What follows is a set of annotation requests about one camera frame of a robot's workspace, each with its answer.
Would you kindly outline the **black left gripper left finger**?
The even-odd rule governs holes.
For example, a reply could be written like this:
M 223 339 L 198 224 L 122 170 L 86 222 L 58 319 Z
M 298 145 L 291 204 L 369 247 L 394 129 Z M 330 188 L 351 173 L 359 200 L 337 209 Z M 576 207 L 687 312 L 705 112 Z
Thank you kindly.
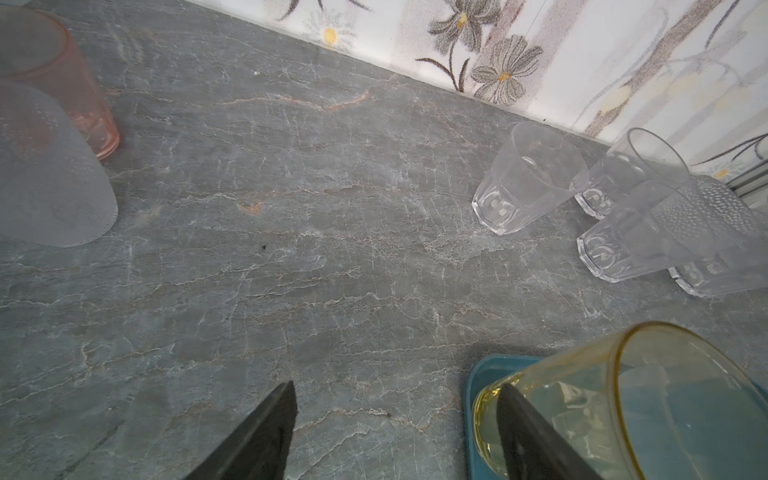
M 297 412 L 294 383 L 279 384 L 186 478 L 282 479 Z

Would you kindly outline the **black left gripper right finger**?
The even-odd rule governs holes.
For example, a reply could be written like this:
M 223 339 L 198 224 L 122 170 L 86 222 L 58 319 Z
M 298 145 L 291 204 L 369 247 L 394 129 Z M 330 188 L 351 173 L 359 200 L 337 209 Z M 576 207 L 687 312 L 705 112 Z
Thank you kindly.
M 510 479 L 601 479 L 510 384 L 500 388 L 496 418 Z

